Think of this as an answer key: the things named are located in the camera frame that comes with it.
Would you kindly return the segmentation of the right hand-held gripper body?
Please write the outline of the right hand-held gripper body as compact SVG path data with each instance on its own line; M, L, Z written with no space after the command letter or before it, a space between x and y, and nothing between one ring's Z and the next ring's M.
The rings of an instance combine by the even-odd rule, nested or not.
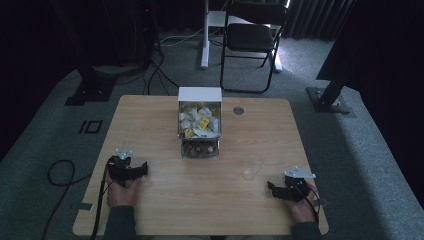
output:
M298 166L284 172L284 183L288 189L288 199L299 202L306 197L310 188L307 179L315 179L316 175Z

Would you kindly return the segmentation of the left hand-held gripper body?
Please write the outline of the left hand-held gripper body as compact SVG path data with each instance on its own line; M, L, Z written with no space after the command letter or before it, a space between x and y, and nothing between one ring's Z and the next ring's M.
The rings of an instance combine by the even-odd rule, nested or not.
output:
M130 166L132 155L132 151L116 149L115 154L107 161L106 167L110 178L122 187L125 187L129 180L135 180L140 177L140 169Z

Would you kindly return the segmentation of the person's right hand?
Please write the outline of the person's right hand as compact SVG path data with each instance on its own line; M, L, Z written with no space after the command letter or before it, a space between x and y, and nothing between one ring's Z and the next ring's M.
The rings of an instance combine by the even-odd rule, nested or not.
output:
M312 184L308 184L308 188L309 193L305 199L299 202L286 201L287 208L295 223L317 222L318 216L313 206L317 188Z

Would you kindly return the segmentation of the person's left hand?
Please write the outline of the person's left hand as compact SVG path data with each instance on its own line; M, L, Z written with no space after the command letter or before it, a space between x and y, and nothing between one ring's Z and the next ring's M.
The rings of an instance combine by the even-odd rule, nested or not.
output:
M132 181L128 188L114 182L109 174L106 174L105 181L109 186L107 190L107 204L110 208L118 206L135 206L141 183L140 178Z

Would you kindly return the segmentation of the clear plastic cup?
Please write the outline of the clear plastic cup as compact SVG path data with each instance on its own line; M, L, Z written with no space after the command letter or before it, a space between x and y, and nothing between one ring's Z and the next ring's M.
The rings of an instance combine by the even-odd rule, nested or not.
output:
M256 154L248 155L243 159L242 177L245 180L253 180L261 171L264 160Z

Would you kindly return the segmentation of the pile of white yellow packets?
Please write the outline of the pile of white yellow packets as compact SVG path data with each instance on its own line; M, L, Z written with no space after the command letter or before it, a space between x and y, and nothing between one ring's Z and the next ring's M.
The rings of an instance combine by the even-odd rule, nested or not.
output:
M221 132L220 102L180 102L178 135L181 139L219 139Z

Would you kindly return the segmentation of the white drawer organizer box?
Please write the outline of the white drawer organizer box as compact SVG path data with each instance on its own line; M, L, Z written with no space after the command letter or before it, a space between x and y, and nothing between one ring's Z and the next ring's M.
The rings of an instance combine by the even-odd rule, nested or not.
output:
M178 92L178 112L179 112L179 103L180 102L220 102L221 111L222 111L222 92L218 87L180 87ZM213 141L217 144L217 154L215 156L209 157L186 157L186 159L217 159L219 156L220 150L220 139L181 139L178 135L178 138L181 140L181 155L182 155L182 145L186 141Z

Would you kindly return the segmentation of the black folding chair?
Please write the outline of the black folding chair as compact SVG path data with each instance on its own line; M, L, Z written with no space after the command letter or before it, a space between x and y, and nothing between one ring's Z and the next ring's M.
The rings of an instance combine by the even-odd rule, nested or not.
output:
M280 38L288 20L289 10L283 3L230 0L224 20L221 51L220 87L227 92L262 94L272 81ZM231 89L224 85L227 58L261 59L261 67L271 59L263 89Z

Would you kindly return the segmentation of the dark curtain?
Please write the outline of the dark curtain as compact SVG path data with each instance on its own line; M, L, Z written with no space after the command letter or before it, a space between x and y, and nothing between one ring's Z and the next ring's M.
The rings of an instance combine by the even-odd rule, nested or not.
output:
M284 37L334 41L356 0L288 0Z

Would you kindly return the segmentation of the black stand with base plate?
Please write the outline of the black stand with base plate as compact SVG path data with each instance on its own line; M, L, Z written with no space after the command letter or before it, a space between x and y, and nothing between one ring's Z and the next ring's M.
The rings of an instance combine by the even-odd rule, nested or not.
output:
M351 108L345 103L341 91L350 79L353 65L349 51L340 41L335 41L316 79L328 80L326 88L307 87L306 91L316 112L341 113L349 115Z
M67 98L65 105L83 106L86 102L108 102L114 89L116 78L101 77L94 70L63 2L61 0L49 0L49 2L71 45L70 54L75 58L77 70L82 78L74 95Z

